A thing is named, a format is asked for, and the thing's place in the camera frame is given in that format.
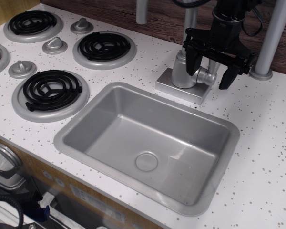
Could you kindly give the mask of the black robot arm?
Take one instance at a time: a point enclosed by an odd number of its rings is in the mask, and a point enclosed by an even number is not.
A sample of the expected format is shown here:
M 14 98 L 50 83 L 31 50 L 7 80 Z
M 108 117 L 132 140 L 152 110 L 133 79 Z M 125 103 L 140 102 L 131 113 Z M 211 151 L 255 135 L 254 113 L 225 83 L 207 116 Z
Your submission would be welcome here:
M 256 58 L 253 51 L 240 41 L 247 12 L 259 17 L 256 6 L 260 0 L 219 0 L 213 9 L 210 30 L 187 28 L 183 47 L 186 51 L 186 71 L 193 75 L 203 57 L 227 66 L 219 89 L 228 89 L 238 75 L 247 74 Z

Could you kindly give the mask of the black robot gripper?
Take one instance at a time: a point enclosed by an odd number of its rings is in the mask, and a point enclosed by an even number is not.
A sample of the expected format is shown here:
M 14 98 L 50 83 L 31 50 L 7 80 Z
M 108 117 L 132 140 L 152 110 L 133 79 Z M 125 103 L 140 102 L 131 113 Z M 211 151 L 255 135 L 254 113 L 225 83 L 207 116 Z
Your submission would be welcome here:
M 203 57 L 227 66 L 219 84 L 220 90 L 228 89 L 237 75 L 249 73 L 255 54 L 239 39 L 241 24 L 241 21 L 214 17 L 210 30 L 187 28 L 183 44 L 187 73 L 193 76 Z

